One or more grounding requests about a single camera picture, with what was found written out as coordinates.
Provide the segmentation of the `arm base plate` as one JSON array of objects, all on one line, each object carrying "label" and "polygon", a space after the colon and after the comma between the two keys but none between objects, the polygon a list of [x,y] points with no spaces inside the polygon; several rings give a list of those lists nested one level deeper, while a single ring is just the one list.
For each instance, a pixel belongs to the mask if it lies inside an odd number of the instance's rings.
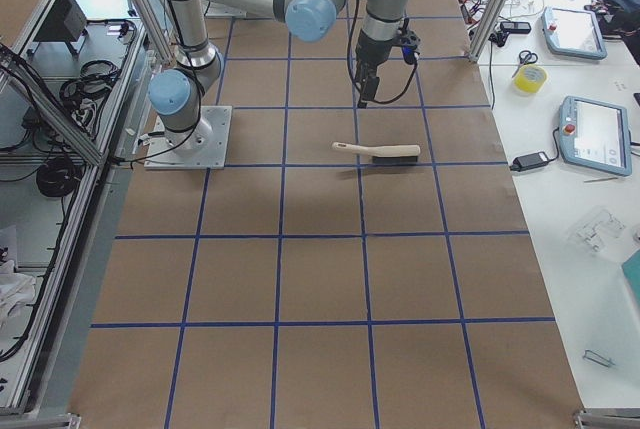
[{"label": "arm base plate", "polygon": [[144,160],[146,169],[199,170],[223,169],[231,126],[231,106],[204,106],[201,118],[191,134],[166,132],[157,116],[154,130],[164,134],[153,138],[149,144],[149,157]]}]

